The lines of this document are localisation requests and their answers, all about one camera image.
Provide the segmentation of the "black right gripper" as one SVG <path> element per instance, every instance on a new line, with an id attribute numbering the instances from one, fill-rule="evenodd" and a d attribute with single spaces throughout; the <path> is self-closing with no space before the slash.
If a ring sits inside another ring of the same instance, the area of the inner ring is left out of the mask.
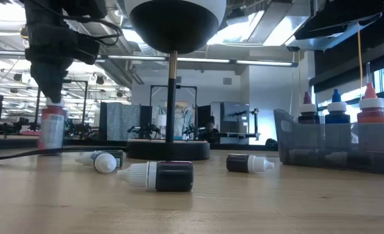
<path id="1" fill-rule="evenodd" d="M 315 17 L 308 19 L 296 39 L 332 37 L 342 34 L 353 21 L 371 18 L 384 10 L 384 0 L 326 0 Z"/>

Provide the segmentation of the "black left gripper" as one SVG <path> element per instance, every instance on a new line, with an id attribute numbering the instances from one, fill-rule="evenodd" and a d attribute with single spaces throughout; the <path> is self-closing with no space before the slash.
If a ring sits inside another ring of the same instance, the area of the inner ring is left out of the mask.
<path id="1" fill-rule="evenodd" d="M 31 76 L 45 97 L 60 103 L 63 80 L 73 63 L 75 32 L 51 25 L 28 25 L 26 30 L 25 58 L 31 61 Z"/>

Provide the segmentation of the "large red food coloring bottle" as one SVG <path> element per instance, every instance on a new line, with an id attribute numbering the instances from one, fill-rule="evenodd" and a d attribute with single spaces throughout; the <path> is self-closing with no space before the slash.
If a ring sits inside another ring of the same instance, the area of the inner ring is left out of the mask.
<path id="1" fill-rule="evenodd" d="M 63 147 L 64 122 L 66 111 L 63 102 L 54 103 L 46 98 L 46 107 L 42 109 L 41 133 L 38 140 L 39 150 L 60 149 Z"/>

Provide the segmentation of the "small dark food coloring bottle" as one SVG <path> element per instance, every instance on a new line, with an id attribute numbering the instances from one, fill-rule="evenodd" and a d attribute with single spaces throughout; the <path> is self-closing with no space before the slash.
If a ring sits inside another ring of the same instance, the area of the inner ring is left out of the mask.
<path id="1" fill-rule="evenodd" d="M 107 174 L 115 171 L 117 162 L 113 155 L 104 151 L 95 151 L 91 155 L 93 167 L 102 174 Z"/>
<path id="2" fill-rule="evenodd" d="M 93 154 L 93 152 L 94 151 L 85 152 L 81 156 L 77 157 L 75 159 L 75 161 L 78 163 L 81 163 L 83 166 L 92 166 L 93 167 L 93 160 L 91 159 L 91 155 Z M 117 162 L 116 168 L 122 167 L 123 158 L 125 155 L 125 153 L 122 150 L 104 151 L 104 152 L 107 152 L 107 153 L 109 153 L 115 157 L 116 162 Z"/>
<path id="3" fill-rule="evenodd" d="M 226 167 L 230 172 L 256 174 L 273 169 L 275 164 L 266 157 L 244 154 L 229 154 Z"/>

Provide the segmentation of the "large violet food coloring bottle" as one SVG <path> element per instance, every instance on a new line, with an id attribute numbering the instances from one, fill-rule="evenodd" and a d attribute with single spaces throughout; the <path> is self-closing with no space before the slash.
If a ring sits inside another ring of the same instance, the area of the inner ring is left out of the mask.
<path id="1" fill-rule="evenodd" d="M 305 92 L 303 103 L 300 105 L 299 124 L 319 124 L 320 119 L 317 113 L 317 106 L 312 103 L 311 96 Z"/>

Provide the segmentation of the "large blue food coloring bottle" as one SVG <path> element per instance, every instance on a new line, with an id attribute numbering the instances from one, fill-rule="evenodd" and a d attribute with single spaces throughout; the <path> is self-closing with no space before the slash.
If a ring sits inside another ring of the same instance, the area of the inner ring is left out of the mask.
<path id="1" fill-rule="evenodd" d="M 343 102 L 339 90 L 333 91 L 332 102 L 327 106 L 329 114 L 325 115 L 325 124 L 349 124 L 350 115 L 346 114 L 347 103 Z"/>

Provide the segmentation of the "large orange food coloring bottle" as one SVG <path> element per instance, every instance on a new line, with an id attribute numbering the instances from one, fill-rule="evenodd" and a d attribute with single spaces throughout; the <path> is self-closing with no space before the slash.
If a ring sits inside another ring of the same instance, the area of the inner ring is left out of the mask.
<path id="1" fill-rule="evenodd" d="M 365 95 L 359 101 L 360 113 L 357 114 L 359 124 L 384 123 L 384 102 L 376 95 L 372 83 L 366 84 Z"/>

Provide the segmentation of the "small purple-label food coloring bottle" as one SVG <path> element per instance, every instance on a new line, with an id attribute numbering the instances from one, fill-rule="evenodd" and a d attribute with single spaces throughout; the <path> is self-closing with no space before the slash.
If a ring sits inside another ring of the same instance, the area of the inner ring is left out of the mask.
<path id="1" fill-rule="evenodd" d="M 190 192 L 194 184 L 194 166 L 190 161 L 148 161 L 119 170 L 117 176 L 136 189 Z"/>

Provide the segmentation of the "teal partition screen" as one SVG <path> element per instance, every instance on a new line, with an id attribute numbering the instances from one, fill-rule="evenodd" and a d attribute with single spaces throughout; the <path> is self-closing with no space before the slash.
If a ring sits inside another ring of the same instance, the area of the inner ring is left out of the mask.
<path id="1" fill-rule="evenodd" d="M 99 111 L 99 139 L 127 141 L 132 126 L 140 125 L 140 106 L 121 103 L 101 103 Z"/>

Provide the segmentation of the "grey translucent plastic bin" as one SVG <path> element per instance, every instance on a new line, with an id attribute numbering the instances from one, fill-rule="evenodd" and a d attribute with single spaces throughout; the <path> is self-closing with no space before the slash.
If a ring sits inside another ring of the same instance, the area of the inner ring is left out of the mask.
<path id="1" fill-rule="evenodd" d="M 274 110 L 281 163 L 384 174 L 384 123 L 300 124 Z"/>

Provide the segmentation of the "ceiling light strip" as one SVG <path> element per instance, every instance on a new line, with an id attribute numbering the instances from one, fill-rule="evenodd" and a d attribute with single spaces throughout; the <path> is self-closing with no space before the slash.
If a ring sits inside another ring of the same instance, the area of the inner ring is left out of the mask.
<path id="1" fill-rule="evenodd" d="M 297 62 L 282 62 L 272 60 L 233 60 L 233 59 L 220 59 L 220 58 L 186 58 L 180 57 L 177 59 L 179 62 L 200 62 L 200 63 L 213 63 L 213 64 L 239 64 L 248 66 L 278 66 L 278 67 L 296 67 Z"/>

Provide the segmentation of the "black rolling cart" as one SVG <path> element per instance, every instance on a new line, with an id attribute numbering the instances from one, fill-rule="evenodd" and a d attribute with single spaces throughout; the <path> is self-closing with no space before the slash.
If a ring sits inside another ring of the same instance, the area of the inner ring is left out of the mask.
<path id="1" fill-rule="evenodd" d="M 254 133 L 216 133 L 215 135 L 218 138 L 236 138 L 237 140 L 246 139 L 246 138 L 255 138 L 256 141 L 259 141 L 260 133 L 258 132 L 258 113 L 259 109 L 254 108 L 252 111 L 245 110 L 241 112 L 235 112 L 233 114 L 228 114 L 228 117 L 238 117 L 237 123 L 239 123 L 239 119 L 243 117 L 245 114 L 252 114 L 254 117 Z"/>

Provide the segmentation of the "white globe table lamp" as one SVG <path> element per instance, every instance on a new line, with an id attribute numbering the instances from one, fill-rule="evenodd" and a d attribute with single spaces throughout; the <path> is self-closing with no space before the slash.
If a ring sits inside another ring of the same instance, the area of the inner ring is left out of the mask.
<path id="1" fill-rule="evenodd" d="M 220 28 L 227 0 L 125 0 L 134 30 L 143 41 L 169 54 L 166 140 L 130 140 L 127 156 L 149 161 L 210 158 L 207 142 L 174 140 L 177 58 L 204 46 Z"/>

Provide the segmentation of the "blue leaf artwork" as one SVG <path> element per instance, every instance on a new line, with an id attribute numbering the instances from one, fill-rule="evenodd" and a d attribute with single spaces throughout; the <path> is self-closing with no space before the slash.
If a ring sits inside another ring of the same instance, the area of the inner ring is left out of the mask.
<path id="1" fill-rule="evenodd" d="M 195 108 L 188 102 L 180 101 L 175 104 L 175 128 L 183 129 L 195 124 Z"/>

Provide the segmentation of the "person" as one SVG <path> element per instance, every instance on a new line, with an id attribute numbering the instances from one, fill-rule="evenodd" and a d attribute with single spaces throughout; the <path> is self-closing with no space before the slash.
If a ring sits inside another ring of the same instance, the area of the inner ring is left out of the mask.
<path id="1" fill-rule="evenodd" d="M 215 118 L 211 116 L 204 130 L 198 134 L 198 140 L 206 141 L 210 144 L 219 144 L 220 137 L 217 135 L 219 130 L 214 127 Z"/>

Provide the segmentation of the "black metal table frame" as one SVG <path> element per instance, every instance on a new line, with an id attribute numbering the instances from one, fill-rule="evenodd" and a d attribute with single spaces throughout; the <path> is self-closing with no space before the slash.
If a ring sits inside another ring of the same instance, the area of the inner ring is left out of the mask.
<path id="1" fill-rule="evenodd" d="M 65 146 L 121 146 L 125 147 L 127 141 L 113 140 L 79 140 L 65 139 Z M 212 150 L 238 150 L 238 151 L 278 151 L 277 145 L 242 145 L 242 144 L 210 144 Z"/>

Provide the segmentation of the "black background rig frame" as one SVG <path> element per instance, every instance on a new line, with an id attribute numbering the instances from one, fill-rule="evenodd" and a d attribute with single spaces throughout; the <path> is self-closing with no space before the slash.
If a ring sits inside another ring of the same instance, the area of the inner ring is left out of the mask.
<path id="1" fill-rule="evenodd" d="M 149 90 L 149 106 L 152 106 L 152 98 L 153 98 L 153 89 L 155 87 L 158 87 L 158 88 L 168 88 L 168 85 L 161 85 L 161 84 L 152 84 L 150 85 L 150 90 Z M 189 88 L 192 88 L 194 89 L 195 91 L 195 94 L 194 94 L 194 107 L 197 107 L 198 103 L 197 103 L 197 100 L 198 100 L 198 88 L 196 86 L 184 86 L 184 85 L 180 85 L 180 84 L 177 84 L 176 86 L 176 89 L 182 89 L 182 88 L 185 88 L 185 89 L 189 89 Z"/>

